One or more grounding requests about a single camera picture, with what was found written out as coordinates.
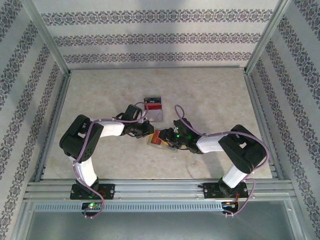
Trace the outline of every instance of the enclosure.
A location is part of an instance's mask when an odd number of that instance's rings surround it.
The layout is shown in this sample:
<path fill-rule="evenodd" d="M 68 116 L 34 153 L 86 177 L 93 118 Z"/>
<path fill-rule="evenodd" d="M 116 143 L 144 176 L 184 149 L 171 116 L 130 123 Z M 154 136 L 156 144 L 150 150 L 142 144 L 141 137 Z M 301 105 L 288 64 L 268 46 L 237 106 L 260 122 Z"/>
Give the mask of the enclosure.
<path fill-rule="evenodd" d="M 320 239 L 319 4 L 1 0 L 1 239 Z M 223 216 L 199 188 L 227 172 L 225 152 L 125 135 L 96 146 L 114 196 L 84 219 L 60 139 L 78 115 L 112 118 L 148 96 L 162 98 L 157 129 L 178 104 L 201 133 L 240 124 L 267 145 L 243 212 Z"/>

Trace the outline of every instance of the beige floor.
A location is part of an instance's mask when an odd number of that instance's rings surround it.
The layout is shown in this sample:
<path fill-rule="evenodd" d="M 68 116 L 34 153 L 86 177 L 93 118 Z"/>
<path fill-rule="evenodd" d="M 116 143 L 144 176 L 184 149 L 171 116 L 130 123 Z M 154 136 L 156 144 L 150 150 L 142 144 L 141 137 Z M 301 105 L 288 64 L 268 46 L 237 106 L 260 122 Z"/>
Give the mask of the beige floor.
<path fill-rule="evenodd" d="M 241 68 L 161 68 L 75 70 L 65 98 L 44 178 L 74 178 L 72 164 L 59 140 L 79 114 L 91 119 L 110 118 L 144 97 L 160 95 L 163 122 L 169 128 L 177 120 L 174 105 L 180 104 L 192 126 L 203 133 L 228 131 L 244 125 L 260 137 L 243 70 Z M 224 152 L 177 153 L 147 145 L 147 138 L 104 137 L 92 156 L 101 179 L 116 178 L 214 178 L 231 166 Z M 266 165 L 254 178 L 271 178 Z"/>

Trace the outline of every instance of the wall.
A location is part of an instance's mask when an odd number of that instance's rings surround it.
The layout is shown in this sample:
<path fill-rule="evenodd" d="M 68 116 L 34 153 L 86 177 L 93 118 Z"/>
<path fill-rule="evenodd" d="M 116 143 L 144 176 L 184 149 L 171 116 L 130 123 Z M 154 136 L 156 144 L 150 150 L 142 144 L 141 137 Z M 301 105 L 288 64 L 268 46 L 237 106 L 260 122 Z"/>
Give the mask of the wall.
<path fill-rule="evenodd" d="M 70 69 L 245 67 L 278 0 L 36 0 Z"/>
<path fill-rule="evenodd" d="M 64 77 L 20 1 L 0 8 L 0 239 L 10 239 Z"/>
<path fill-rule="evenodd" d="M 320 239 L 319 26 L 319 1 L 292 1 L 251 73 L 312 239 Z"/>

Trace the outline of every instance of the patterned wallpaper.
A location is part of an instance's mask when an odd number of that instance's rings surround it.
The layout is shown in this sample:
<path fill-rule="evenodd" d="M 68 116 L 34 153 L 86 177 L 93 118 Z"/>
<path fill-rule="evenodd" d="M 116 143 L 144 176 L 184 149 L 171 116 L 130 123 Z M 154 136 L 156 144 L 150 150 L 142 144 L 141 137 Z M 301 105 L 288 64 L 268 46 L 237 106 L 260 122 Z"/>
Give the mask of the patterned wallpaper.
<path fill-rule="evenodd" d="M 311 239 L 320 239 L 320 5 L 290 3 L 251 73 Z"/>
<path fill-rule="evenodd" d="M 70 69 L 244 67 L 278 0 L 36 0 Z"/>
<path fill-rule="evenodd" d="M 10 239 L 63 74 L 18 0 L 0 0 L 0 240 Z"/>

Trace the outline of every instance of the marble floor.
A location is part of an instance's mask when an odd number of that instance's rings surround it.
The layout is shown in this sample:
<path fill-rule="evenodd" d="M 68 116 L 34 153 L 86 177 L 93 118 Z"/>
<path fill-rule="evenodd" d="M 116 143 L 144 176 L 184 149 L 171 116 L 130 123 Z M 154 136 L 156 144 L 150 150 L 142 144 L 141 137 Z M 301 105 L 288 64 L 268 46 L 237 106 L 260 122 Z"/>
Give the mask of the marble floor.
<path fill-rule="evenodd" d="M 153 122 L 155 128 L 173 127 L 178 119 L 174 105 L 179 104 L 199 132 L 229 131 L 241 124 L 260 138 L 242 68 L 74 70 L 43 178 L 75 177 L 59 141 L 79 114 L 91 119 L 115 117 L 148 96 L 162 96 L 164 119 Z M 175 153 L 147 145 L 147 138 L 129 136 L 101 138 L 92 161 L 101 179 L 218 179 L 232 164 L 224 152 Z M 271 178 L 269 166 L 252 177 Z"/>

